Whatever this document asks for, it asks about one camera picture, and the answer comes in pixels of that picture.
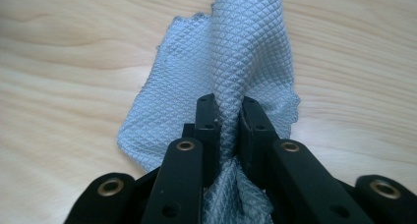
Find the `screw hole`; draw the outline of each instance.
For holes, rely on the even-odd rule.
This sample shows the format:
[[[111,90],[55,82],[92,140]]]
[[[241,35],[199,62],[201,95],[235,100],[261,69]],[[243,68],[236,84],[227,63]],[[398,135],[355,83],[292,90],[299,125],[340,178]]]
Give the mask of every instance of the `screw hole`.
[[[344,206],[339,206],[339,205],[332,205],[330,207],[330,210],[336,214],[338,217],[347,219],[349,218],[349,211],[344,207]]]
[[[119,187],[119,184],[117,182],[111,182],[111,183],[107,183],[106,185],[104,185],[103,189],[106,192],[111,192],[116,190]]]
[[[172,202],[162,207],[162,214],[168,218],[174,218],[180,213],[180,204]]]
[[[284,142],[281,147],[288,152],[297,152],[300,147],[293,142]]]
[[[394,190],[392,188],[390,188],[390,187],[386,187],[386,186],[383,186],[383,185],[378,184],[377,185],[377,188],[378,188],[378,190],[380,190],[381,192],[383,192],[383,193],[385,193],[387,195],[394,194]]]

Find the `cloth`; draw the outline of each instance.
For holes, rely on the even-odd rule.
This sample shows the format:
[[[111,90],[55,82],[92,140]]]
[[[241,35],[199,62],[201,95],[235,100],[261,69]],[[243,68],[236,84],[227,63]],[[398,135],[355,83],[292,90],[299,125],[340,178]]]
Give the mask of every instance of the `cloth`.
[[[270,223],[268,198],[233,152],[245,95],[261,103],[281,138],[289,138],[297,120],[281,0],[215,0],[211,16],[175,18],[120,129],[119,146],[146,171],[158,167],[184,123],[195,121],[197,99],[209,93],[222,121],[221,172],[205,194],[203,221]]]

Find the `towel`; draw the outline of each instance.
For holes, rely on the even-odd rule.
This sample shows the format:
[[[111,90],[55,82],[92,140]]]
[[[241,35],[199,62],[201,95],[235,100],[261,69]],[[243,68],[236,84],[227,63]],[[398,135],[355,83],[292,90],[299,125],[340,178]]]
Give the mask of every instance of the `towel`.
[[[271,223],[265,192],[234,156],[244,96],[260,102],[276,132],[290,136],[299,97],[281,0],[215,0],[211,16],[177,17],[136,97],[118,144],[146,171],[195,122],[197,99],[214,93],[220,111],[220,174],[204,196],[204,223]]]

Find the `blue textured fabric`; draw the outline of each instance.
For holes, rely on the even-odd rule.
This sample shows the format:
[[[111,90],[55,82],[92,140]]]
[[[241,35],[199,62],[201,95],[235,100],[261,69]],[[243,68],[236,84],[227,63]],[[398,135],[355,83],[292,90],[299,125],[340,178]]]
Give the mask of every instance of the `blue textured fabric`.
[[[220,109],[221,172],[205,194],[205,223],[270,223],[265,193],[233,157],[244,95],[257,99],[282,138],[297,120],[298,96],[281,0],[215,0],[212,15],[175,18],[135,99],[119,146],[150,171],[162,162],[196,101],[214,93]]]

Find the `wood grain surface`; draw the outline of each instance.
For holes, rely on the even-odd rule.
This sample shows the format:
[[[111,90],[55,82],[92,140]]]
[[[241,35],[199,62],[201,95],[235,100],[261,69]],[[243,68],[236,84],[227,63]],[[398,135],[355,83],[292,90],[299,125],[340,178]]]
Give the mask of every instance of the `wood grain surface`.
[[[0,0],[0,223],[62,223],[96,177],[144,171],[116,135],[175,16],[214,0]],[[417,193],[417,0],[283,0],[292,137],[340,180]]]

